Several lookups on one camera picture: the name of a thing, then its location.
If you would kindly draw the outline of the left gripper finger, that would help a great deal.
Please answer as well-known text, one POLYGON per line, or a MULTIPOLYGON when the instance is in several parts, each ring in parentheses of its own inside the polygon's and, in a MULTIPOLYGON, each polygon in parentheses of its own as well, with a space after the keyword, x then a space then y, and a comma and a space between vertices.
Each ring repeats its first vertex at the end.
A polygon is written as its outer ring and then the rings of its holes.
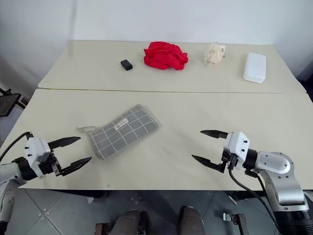
POLYGON ((55 149, 58 147, 65 147, 68 146, 78 140, 80 140, 80 137, 66 137, 66 138, 61 138, 55 141, 51 141, 48 143, 48 146, 50 149, 55 149))
POLYGON ((62 176, 66 176, 69 175, 77 170, 79 170, 80 168, 82 168, 84 165, 86 165, 90 160, 92 159, 92 157, 87 157, 87 158, 83 158, 80 160, 77 160, 73 163, 71 163, 68 167, 61 169, 60 174, 62 176))

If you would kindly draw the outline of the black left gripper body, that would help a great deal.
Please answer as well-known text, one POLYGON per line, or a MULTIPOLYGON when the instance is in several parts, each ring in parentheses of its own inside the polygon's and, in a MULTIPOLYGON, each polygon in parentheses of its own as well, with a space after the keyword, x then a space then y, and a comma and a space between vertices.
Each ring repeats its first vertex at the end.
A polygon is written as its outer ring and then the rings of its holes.
POLYGON ((51 173, 54 173, 56 176, 62 175, 61 166, 53 150, 51 150, 47 159, 39 164, 39 168, 44 176, 51 173))

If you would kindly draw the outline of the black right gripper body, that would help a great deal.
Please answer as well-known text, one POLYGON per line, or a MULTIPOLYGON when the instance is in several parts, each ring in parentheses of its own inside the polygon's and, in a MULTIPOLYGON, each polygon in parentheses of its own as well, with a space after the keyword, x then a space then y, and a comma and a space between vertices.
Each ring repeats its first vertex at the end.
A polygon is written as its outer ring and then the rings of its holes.
POLYGON ((230 153, 228 150, 223 150, 221 161, 222 164, 220 166, 220 172, 224 173, 226 166, 229 170, 234 169, 238 163, 238 156, 236 154, 230 153))

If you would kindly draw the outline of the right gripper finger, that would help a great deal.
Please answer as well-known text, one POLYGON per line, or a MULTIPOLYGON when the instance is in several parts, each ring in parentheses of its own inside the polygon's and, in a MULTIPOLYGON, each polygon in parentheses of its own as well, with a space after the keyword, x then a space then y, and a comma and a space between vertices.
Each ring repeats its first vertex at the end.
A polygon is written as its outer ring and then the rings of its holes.
POLYGON ((200 131, 202 134, 205 134, 207 136, 216 138, 216 139, 226 139, 228 133, 227 132, 223 132, 223 131, 219 131, 219 130, 202 130, 200 131))
POLYGON ((201 163, 202 165, 204 165, 205 167, 214 169, 220 173, 224 173, 224 169, 225 169, 225 164, 214 164, 212 163, 209 159, 197 156, 197 155, 192 155, 192 157, 198 161, 199 163, 201 163))

